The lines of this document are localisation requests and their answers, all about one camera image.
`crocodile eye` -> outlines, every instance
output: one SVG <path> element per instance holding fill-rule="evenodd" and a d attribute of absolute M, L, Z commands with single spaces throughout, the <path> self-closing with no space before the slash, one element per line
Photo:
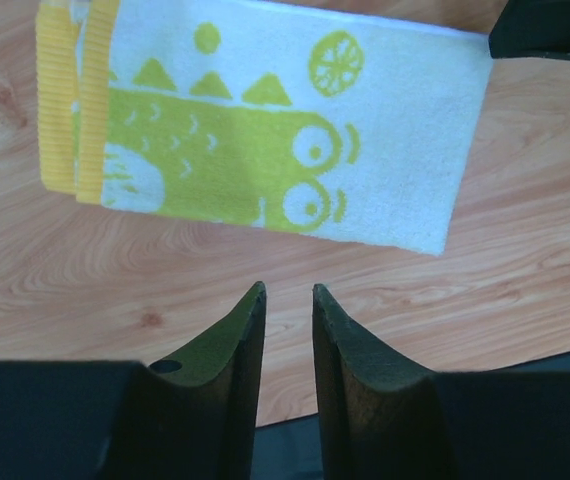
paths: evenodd
<path fill-rule="evenodd" d="M 316 223 L 328 208 L 327 194 L 311 183 L 290 188 L 283 199 L 285 217 L 293 224 L 308 227 Z"/>
<path fill-rule="evenodd" d="M 327 129 L 317 126 L 300 129 L 294 138 L 292 148 L 298 162 L 308 168 L 324 165 L 334 153 L 330 133 Z"/>

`wooden table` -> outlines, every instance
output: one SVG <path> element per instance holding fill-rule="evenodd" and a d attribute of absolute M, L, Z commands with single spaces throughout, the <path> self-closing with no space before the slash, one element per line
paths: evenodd
<path fill-rule="evenodd" d="M 259 279 L 269 292 L 260 424 L 316 409 L 314 282 L 431 368 L 570 350 L 570 63 L 496 63 L 449 244 L 433 258 L 112 212 L 45 191 L 37 3 L 0 0 L 0 358 L 150 362 Z M 505 0 L 308 3 L 489 32 Z"/>

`yellow striped trim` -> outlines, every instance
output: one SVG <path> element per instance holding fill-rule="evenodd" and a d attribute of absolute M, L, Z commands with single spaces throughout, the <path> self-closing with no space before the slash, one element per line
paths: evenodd
<path fill-rule="evenodd" d="M 109 50 L 119 0 L 93 0 L 81 75 L 81 134 L 76 200 L 100 205 L 109 115 Z"/>
<path fill-rule="evenodd" d="M 74 193 L 75 37 L 69 9 L 58 3 L 42 3 L 36 18 L 38 145 L 45 187 Z"/>

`lime slice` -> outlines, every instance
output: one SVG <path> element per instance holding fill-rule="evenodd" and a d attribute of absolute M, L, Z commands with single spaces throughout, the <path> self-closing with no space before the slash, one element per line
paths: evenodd
<path fill-rule="evenodd" d="M 344 92 L 356 83 L 365 56 L 356 39 L 339 30 L 316 44 L 309 59 L 309 76 L 314 88 L 326 97 Z"/>

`towel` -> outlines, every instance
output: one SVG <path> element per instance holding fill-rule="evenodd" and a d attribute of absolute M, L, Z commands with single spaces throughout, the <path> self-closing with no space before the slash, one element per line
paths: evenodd
<path fill-rule="evenodd" d="M 61 2 L 37 23 L 48 188 L 442 253 L 485 35 L 259 0 Z"/>

